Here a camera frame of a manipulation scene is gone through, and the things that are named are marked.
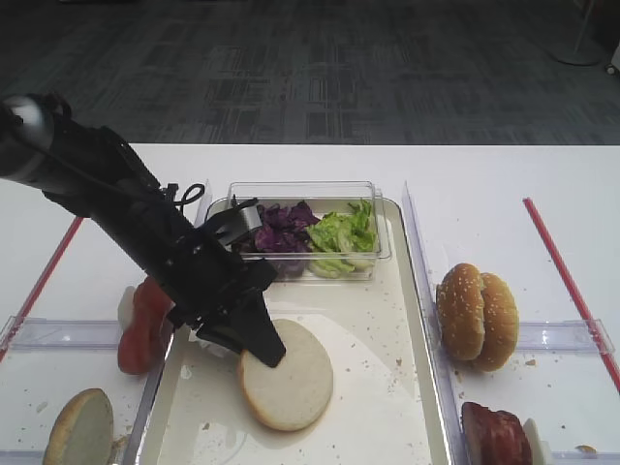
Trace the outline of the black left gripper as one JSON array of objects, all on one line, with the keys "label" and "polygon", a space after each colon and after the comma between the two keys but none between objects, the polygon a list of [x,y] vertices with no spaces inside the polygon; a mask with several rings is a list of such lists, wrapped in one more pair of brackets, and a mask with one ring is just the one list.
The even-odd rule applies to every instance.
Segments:
[{"label": "black left gripper", "polygon": [[259,200],[232,196],[200,227],[171,205],[142,208],[142,268],[174,302],[169,320],[199,338],[245,349],[275,368],[286,347],[270,319],[264,291],[277,277],[266,260],[246,262],[226,246],[263,225]]}]

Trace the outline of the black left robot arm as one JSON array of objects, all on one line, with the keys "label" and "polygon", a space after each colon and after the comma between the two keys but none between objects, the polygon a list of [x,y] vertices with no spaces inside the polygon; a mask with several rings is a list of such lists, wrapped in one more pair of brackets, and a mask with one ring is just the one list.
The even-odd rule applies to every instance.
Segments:
[{"label": "black left robot arm", "polygon": [[194,226],[123,138],[83,127],[67,104],[32,94],[1,104],[1,175],[97,223],[172,300],[174,326],[269,367],[284,357],[264,302],[276,270],[231,250],[259,227],[256,200]]}]

